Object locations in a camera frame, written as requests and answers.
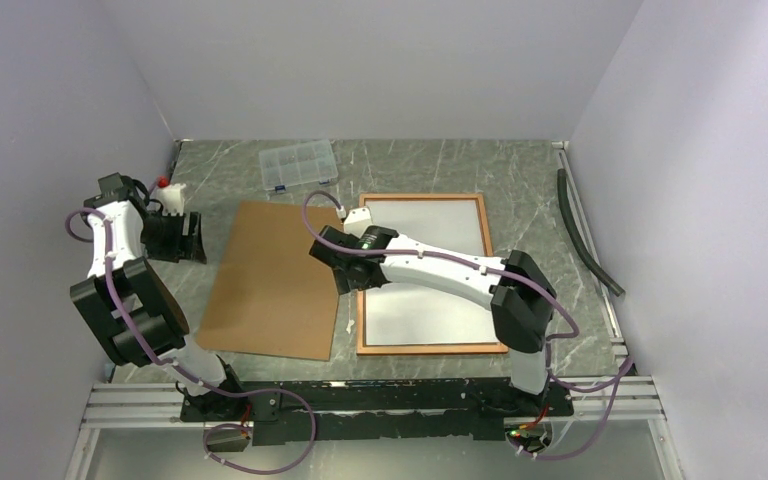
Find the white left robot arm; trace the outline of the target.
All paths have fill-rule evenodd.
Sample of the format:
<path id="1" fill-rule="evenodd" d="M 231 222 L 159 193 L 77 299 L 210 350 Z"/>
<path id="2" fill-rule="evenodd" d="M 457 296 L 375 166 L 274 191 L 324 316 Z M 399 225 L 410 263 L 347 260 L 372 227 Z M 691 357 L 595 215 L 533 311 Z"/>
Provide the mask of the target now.
<path id="1" fill-rule="evenodd" d="M 117 366 L 155 366 L 172 376 L 186 405 L 238 417 L 246 392 L 219 356 L 200 347 L 183 309 L 153 269 L 154 260 L 206 263 L 201 216 L 185 209 L 185 185 L 148 188 L 120 173 L 76 211 L 91 230 L 92 264 L 70 299 Z"/>

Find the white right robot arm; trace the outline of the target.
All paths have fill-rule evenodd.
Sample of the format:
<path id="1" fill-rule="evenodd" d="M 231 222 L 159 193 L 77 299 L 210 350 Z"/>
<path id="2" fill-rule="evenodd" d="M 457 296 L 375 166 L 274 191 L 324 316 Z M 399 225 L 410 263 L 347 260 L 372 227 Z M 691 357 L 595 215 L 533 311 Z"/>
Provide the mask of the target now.
<path id="1" fill-rule="evenodd" d="M 527 254 L 458 253 L 380 226 L 358 235 L 326 226 L 309 253 L 332 270 L 339 293 L 357 293 L 364 347 L 416 355 L 499 345 L 511 363 L 514 409 L 532 415 L 548 402 L 545 344 L 556 295 Z"/>

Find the brown backing board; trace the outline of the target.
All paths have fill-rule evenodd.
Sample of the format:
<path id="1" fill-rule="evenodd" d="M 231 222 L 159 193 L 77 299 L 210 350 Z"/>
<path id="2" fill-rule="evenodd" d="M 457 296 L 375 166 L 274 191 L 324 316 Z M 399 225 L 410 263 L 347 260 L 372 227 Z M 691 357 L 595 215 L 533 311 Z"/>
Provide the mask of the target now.
<path id="1" fill-rule="evenodd" d="M 326 361 L 338 294 L 309 254 L 310 227 L 332 208 L 243 201 L 236 212 L 196 340 L 204 349 Z"/>

